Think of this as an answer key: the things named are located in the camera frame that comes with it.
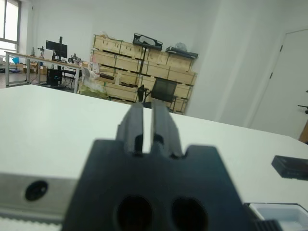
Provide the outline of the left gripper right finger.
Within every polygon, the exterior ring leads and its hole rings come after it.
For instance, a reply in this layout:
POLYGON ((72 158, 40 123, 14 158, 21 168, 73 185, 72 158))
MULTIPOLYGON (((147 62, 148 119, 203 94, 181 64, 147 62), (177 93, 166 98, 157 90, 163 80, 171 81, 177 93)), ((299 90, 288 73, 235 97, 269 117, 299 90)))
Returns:
POLYGON ((153 142, 160 143, 167 156, 182 158, 182 148, 178 128, 162 101, 152 102, 152 128, 153 142))

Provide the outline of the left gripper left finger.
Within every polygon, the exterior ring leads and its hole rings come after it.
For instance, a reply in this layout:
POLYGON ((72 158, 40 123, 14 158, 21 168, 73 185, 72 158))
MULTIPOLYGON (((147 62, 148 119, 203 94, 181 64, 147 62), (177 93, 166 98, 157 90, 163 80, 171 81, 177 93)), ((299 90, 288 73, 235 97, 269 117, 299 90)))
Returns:
POLYGON ((143 105, 134 103, 118 125, 116 140, 124 143, 126 153, 140 154, 143 146, 143 105))

